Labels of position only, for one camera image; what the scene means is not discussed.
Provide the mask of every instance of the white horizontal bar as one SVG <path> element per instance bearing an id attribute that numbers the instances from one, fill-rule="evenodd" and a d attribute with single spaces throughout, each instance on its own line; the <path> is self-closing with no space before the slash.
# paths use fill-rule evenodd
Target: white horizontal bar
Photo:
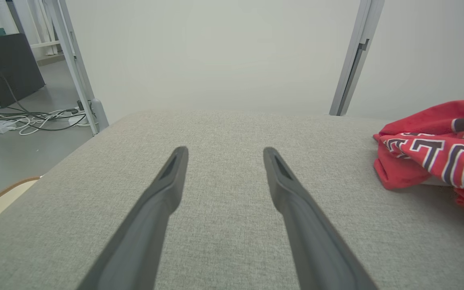
<path id="1" fill-rule="evenodd" d="M 30 44 L 30 47 L 31 48 L 43 48 L 44 46 L 53 46 L 55 44 L 60 44 L 60 40 L 43 42 L 43 43 L 38 43 L 38 44 Z"/>

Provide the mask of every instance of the gray fabric surface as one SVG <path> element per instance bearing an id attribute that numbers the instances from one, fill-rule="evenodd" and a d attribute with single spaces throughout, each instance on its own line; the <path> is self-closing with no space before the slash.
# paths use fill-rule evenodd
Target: gray fabric surface
<path id="1" fill-rule="evenodd" d="M 186 145 L 157 289 L 297 289 L 262 150 L 273 146 L 382 289 L 464 288 L 464 209 L 448 188 L 385 190 L 382 121 L 142 112 L 89 140 L 0 215 L 0 289 L 73 289 L 172 150 Z"/>

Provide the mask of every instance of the wooden edge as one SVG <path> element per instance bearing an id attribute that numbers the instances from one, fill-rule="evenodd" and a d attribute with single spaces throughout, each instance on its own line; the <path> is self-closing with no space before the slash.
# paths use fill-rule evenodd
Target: wooden edge
<path id="1" fill-rule="evenodd" d="M 40 176 L 34 176 L 34 177 L 27 178 L 27 179 L 23 179 L 20 182 L 14 183 L 14 184 L 10 185 L 9 187 L 7 187 L 6 189 L 4 189 L 3 191 L 1 191 L 0 192 L 0 197 L 2 195 L 4 195 L 5 193 L 7 193 L 8 191 L 11 191 L 15 187 L 18 187 L 21 184 L 24 184 L 24 183 L 27 183 L 27 182 L 30 182 L 30 181 L 33 181 L 33 180 L 39 180 L 39 179 L 40 179 Z"/>

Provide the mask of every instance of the white partition panel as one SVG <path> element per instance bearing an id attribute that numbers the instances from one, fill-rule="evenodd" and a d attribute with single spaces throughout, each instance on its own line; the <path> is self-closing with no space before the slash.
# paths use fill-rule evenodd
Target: white partition panel
<path id="1" fill-rule="evenodd" d="M 138 110 L 327 114 L 359 0 L 66 0 L 110 123 Z"/>
<path id="2" fill-rule="evenodd" d="M 464 99 L 464 1 L 387 0 L 347 116 L 401 119 Z"/>

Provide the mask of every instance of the red jersey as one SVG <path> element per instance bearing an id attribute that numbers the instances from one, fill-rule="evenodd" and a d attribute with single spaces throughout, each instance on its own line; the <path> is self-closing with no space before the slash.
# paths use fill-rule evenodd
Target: red jersey
<path id="1" fill-rule="evenodd" d="M 387 189 L 436 176 L 452 185 L 464 205 L 464 101 L 450 101 L 386 125 L 374 167 Z"/>

